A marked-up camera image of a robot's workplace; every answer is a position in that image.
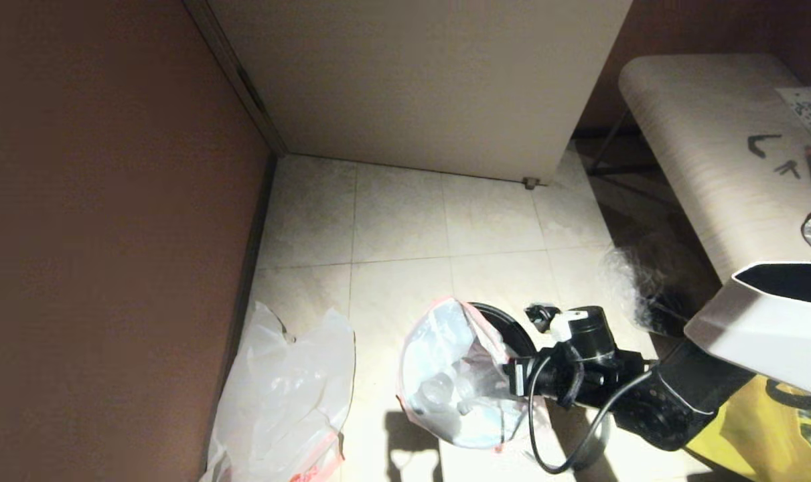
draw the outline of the grout line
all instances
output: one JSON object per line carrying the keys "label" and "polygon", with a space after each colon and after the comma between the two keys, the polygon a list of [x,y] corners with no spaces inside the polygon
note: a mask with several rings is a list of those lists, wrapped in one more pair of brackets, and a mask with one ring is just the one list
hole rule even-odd
{"label": "grout line", "polygon": [[528,194],[530,194],[530,202],[531,204],[533,204],[533,214],[534,216],[536,216],[537,225],[539,225],[539,238],[542,239],[543,249],[547,250],[548,245],[545,243],[545,228],[542,227],[542,219],[540,219],[539,217],[539,208],[536,207],[536,198],[533,196],[534,193],[536,193],[536,189],[533,189],[530,192],[528,192]]}
{"label": "grout line", "polygon": [[438,174],[438,177],[441,183],[441,207],[444,208],[444,233],[447,237],[447,264],[450,266],[450,289],[452,290],[450,296],[455,296],[456,280],[453,277],[452,249],[450,247],[450,225],[448,224],[448,219],[450,218],[447,217],[447,197],[444,195],[444,174]]}
{"label": "grout line", "polygon": [[357,165],[354,167],[354,202],[352,204],[352,252],[349,262],[354,261],[354,239],[357,237]]}
{"label": "grout line", "polygon": [[328,262],[325,264],[296,264],[296,265],[289,265],[289,266],[264,266],[263,268],[256,268],[256,272],[259,271],[268,271],[271,269],[298,269],[298,268],[325,268],[325,266],[344,266],[347,264],[351,264],[351,262]]}
{"label": "grout line", "polygon": [[352,296],[351,295],[352,295],[352,291],[353,291],[352,290],[352,283],[353,282],[354,282],[354,263],[350,263],[349,264],[349,302],[347,302],[347,304],[346,304],[348,306],[347,309],[349,309],[349,312],[346,313],[346,318],[348,318],[348,319],[351,318],[351,312],[352,312]]}
{"label": "grout line", "polygon": [[358,177],[358,169],[359,165],[354,165],[354,204],[352,204],[352,252],[351,257],[349,259],[349,314],[346,315],[347,318],[351,317],[352,314],[352,287],[354,283],[354,239],[357,238],[357,177]]}
{"label": "grout line", "polygon": [[294,156],[302,156],[302,157],[311,157],[316,159],[325,159],[325,161],[335,161],[335,162],[350,162],[356,165],[378,165],[379,167],[391,167],[394,169],[407,169],[409,171],[422,171],[423,173],[438,173],[441,175],[448,175],[448,176],[457,176],[457,177],[471,177],[473,179],[485,179],[487,181],[500,181],[501,183],[515,183],[521,184],[521,181],[513,180],[513,179],[499,179],[497,177],[486,177],[486,176],[477,176],[475,174],[460,174],[460,173],[448,173],[448,171],[437,171],[435,169],[427,169],[423,167],[408,167],[408,165],[396,165],[396,164],[384,164],[383,162],[369,162],[369,161],[359,161],[358,159],[344,159],[341,157],[324,157],[319,155],[308,155],[308,153],[296,153],[290,152],[289,155]]}
{"label": "grout line", "polygon": [[551,252],[562,251],[562,250],[580,250],[581,248],[602,248],[602,249],[607,250],[611,246],[613,246],[613,240],[611,240],[611,241],[609,241],[607,243],[580,244],[579,246],[567,246],[565,248],[551,248],[551,249],[547,249],[546,251],[551,253]]}
{"label": "grout line", "polygon": [[[562,250],[572,250],[575,248],[586,248],[588,246],[575,246],[572,248],[559,248]],[[496,256],[496,255],[514,255],[515,253],[539,253],[542,251],[546,251],[545,248],[539,248],[536,250],[517,250],[517,251],[498,251],[498,252],[491,252],[491,253],[473,253],[469,255],[455,255],[455,256],[424,256],[424,257],[417,257],[417,258],[401,258],[401,259],[380,259],[380,260],[359,260],[359,262],[353,262],[352,265],[356,264],[374,264],[378,262],[406,262],[406,260],[426,260],[426,259],[443,259],[443,258],[461,258],[461,257],[472,257],[472,256]],[[278,268],[266,268],[266,269],[280,269],[280,268],[314,268],[314,266],[341,266],[344,264],[349,264],[345,262],[337,263],[337,264],[320,264],[320,265],[313,265],[313,266],[279,266]]]}
{"label": "grout line", "polygon": [[555,284],[552,287],[552,289],[553,289],[553,292],[555,292],[555,293],[553,293],[553,296],[555,296],[556,299],[552,300],[551,302],[553,304],[559,306],[559,305],[561,305],[561,298],[562,298],[562,296],[561,296],[561,284],[559,284],[559,281],[557,280],[557,276],[555,275],[555,265],[551,262],[551,255],[548,253],[548,250],[545,250],[545,257],[546,257],[546,261],[548,262],[548,273],[547,274],[548,274],[549,277],[551,277],[552,283]]}

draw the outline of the clear plastic wrap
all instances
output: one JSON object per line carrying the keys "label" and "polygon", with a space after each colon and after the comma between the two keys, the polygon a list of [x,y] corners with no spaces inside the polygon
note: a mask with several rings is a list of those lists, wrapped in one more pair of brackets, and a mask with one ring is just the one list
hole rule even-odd
{"label": "clear plastic wrap", "polygon": [[257,303],[218,403],[200,482],[322,482],[343,461],[354,333],[330,309],[297,341]]}
{"label": "clear plastic wrap", "polygon": [[448,298],[405,341],[399,402],[412,423],[446,442],[488,449],[511,439],[526,407],[501,370],[510,351],[473,306]]}
{"label": "clear plastic wrap", "polygon": [[683,336],[682,329],[713,289],[697,257],[675,239],[654,234],[630,247],[611,248],[601,259],[599,278],[623,318],[640,329]]}

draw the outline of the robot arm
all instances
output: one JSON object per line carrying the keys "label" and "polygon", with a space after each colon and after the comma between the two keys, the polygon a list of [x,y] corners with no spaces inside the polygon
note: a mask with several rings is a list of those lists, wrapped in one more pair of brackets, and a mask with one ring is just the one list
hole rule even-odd
{"label": "robot arm", "polygon": [[[756,373],[811,393],[811,263],[761,263],[737,272],[689,321],[687,339],[647,376],[640,353],[616,347],[600,307],[531,305],[531,323],[557,341],[540,351],[508,315],[475,307],[522,355],[504,366],[513,396],[532,390],[561,406],[609,404],[619,427],[665,451],[690,442]],[[776,393],[773,385],[769,393]],[[801,400],[811,403],[811,396]]]}

